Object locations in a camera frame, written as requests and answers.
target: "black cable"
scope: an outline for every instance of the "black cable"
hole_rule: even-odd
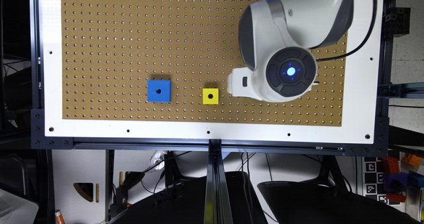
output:
[[[358,194],[358,157],[355,157],[355,189]]]
[[[145,189],[146,191],[150,192],[151,194],[154,194],[154,192],[152,192],[152,191],[150,191],[150,190],[148,190],[148,189],[146,188],[146,186],[143,184],[143,180],[140,180],[140,183],[141,183],[141,185],[144,187],[144,189]]]
[[[268,154],[267,153],[265,153],[265,157],[266,157],[266,163],[268,163],[268,171],[270,171],[270,177],[271,177],[271,182],[272,182],[272,174],[271,174],[270,161],[268,160]]]
[[[330,60],[336,60],[336,59],[340,59],[340,58],[346,58],[347,56],[350,56],[352,54],[354,54],[355,52],[358,52],[358,50],[360,50],[365,44],[366,42],[368,42],[368,39],[371,36],[372,30],[374,29],[374,25],[376,23],[376,17],[377,17],[377,0],[372,0],[372,19],[371,19],[371,23],[370,23],[370,28],[368,29],[368,32],[366,33],[366,36],[364,38],[364,40],[361,42],[361,44],[359,44],[359,46],[357,48],[355,48],[354,50],[340,55],[340,56],[335,56],[332,58],[322,58],[322,59],[317,59],[317,62],[324,62],[324,61],[330,61]]]
[[[243,160],[242,165],[247,163],[247,159]]]
[[[156,183],[156,185],[154,186],[154,189],[153,189],[153,195],[156,193],[156,188],[158,187],[158,184],[159,184],[159,182],[162,180],[162,175],[159,177],[159,180],[158,180],[158,182]]]
[[[247,177],[250,183],[249,153],[246,153],[246,155],[247,155]],[[252,192],[250,190],[250,185],[248,188],[248,192],[249,192],[249,200],[250,200],[250,210],[253,210]]]
[[[318,158],[318,161],[322,164],[323,162],[321,161],[321,159],[319,158],[319,155],[317,154],[317,158]],[[336,184],[336,181],[334,181],[334,178],[331,176],[331,175],[329,175],[329,177],[330,177],[330,179]]]
[[[173,156],[173,157],[171,157],[171,158],[167,158],[166,160],[170,160],[170,159],[173,159],[173,158],[177,158],[177,157],[180,157],[180,156],[182,156],[182,155],[185,155],[185,154],[188,154],[188,153],[190,153],[191,151],[187,151],[187,152],[184,152],[184,153],[181,153],[181,154],[179,154],[179,155],[175,155],[175,156]],[[160,163],[162,163],[163,161],[165,161],[165,160],[162,160],[162,161],[160,161],[159,163],[157,163],[157,164],[155,164],[155,165],[153,165],[153,166],[151,166],[151,167],[149,167],[149,168],[147,168],[145,171],[143,171],[144,173],[146,173],[146,172],[149,172],[149,171],[151,171],[152,169],[154,169],[157,165],[159,165]]]
[[[349,180],[347,180],[347,178],[346,178],[343,174],[341,174],[340,172],[336,171],[334,168],[331,168],[330,166],[328,166],[328,165],[324,164],[323,162],[319,161],[319,160],[318,160],[318,159],[316,159],[316,158],[312,158],[312,157],[310,157],[310,156],[308,156],[308,155],[305,155],[305,154],[302,154],[302,155],[303,155],[304,157],[310,158],[310,159],[312,159],[312,160],[315,160],[315,161],[317,161],[317,162],[321,163],[321,165],[326,166],[326,167],[327,167],[327,168],[329,168],[332,172],[335,172],[336,174],[338,174],[338,175],[342,176],[342,178],[346,181],[347,185],[349,186],[349,190],[350,190],[350,192],[352,192],[352,186],[350,185]]]
[[[389,107],[401,107],[401,108],[424,108],[424,107],[415,107],[410,105],[389,105]]]
[[[243,163],[243,154],[241,153],[241,162]],[[249,213],[249,217],[250,217],[250,224],[253,224],[253,218],[252,218],[252,211],[250,210],[250,205],[249,205],[249,201],[247,200],[247,192],[246,192],[246,177],[244,177],[244,169],[243,169],[243,165],[241,166],[241,172],[242,172],[242,176],[243,176],[243,192],[244,192],[244,199],[246,200],[246,204],[247,204],[247,211]]]
[[[275,221],[276,223],[278,223],[277,220],[275,220],[274,218],[271,217],[270,214],[268,214],[266,211],[264,211],[265,215],[267,215],[268,217],[270,217],[271,220]]]

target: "metal bracket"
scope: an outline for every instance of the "metal bracket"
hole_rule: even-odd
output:
[[[377,96],[388,98],[423,99],[424,83],[379,85],[377,89]]]
[[[74,139],[69,137],[46,137],[44,135],[44,110],[31,110],[32,149],[73,149]]]
[[[204,224],[233,224],[221,140],[209,140]]]
[[[374,144],[346,144],[347,156],[386,157],[389,145],[389,117],[376,117]]]

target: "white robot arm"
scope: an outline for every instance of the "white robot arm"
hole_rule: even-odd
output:
[[[245,68],[228,76],[228,92],[269,102],[294,100],[316,84],[307,48],[335,44],[349,29],[353,0],[267,0],[249,5],[238,28]]]

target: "pegboard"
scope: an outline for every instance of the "pegboard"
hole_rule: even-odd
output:
[[[287,103],[227,93],[243,67],[238,21],[261,0],[61,0],[63,119],[341,126],[345,61],[319,63],[319,85]],[[347,36],[312,50],[346,51]],[[148,103],[147,81],[172,81],[170,103]],[[219,88],[203,105],[202,89]]]

